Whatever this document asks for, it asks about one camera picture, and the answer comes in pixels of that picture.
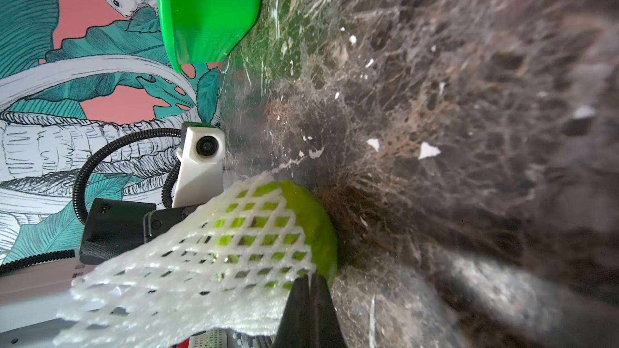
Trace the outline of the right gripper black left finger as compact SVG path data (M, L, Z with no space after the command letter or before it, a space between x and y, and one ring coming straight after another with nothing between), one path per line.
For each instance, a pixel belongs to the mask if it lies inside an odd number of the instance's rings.
M273 348L310 347L310 282L307 275L296 278L280 320Z

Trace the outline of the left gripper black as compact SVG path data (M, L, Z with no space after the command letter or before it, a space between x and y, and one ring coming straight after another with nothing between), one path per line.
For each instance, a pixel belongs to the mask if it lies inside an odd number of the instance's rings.
M79 248L80 262L98 265L149 243L196 209L196 206L157 209L151 203L97 198L86 219Z

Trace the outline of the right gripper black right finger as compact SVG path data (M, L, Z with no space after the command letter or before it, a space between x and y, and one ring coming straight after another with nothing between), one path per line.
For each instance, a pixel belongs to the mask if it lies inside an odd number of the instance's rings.
M347 348L327 281L317 273L310 280L310 346Z

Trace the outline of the green custard apple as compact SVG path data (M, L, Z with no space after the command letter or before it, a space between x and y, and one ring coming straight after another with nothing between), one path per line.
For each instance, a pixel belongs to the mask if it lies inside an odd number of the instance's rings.
M232 185L201 224L205 264L226 292L288 292L296 278L317 273L332 286L338 240L314 195L290 180L259 175Z

